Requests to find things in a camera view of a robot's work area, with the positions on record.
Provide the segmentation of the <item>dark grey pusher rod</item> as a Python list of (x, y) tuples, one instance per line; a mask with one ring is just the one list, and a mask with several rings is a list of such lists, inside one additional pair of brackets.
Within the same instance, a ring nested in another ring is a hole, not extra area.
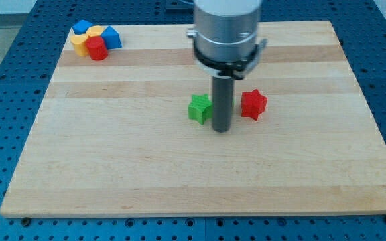
[(212, 78), (212, 127), (223, 133), (230, 129), (233, 113), (234, 80)]

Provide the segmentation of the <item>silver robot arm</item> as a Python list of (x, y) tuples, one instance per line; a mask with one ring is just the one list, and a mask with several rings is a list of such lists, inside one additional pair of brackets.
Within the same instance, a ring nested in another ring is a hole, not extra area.
[(258, 64), (262, 0), (193, 0), (194, 27), (187, 30), (198, 65), (212, 76), (212, 128), (231, 127), (234, 87)]

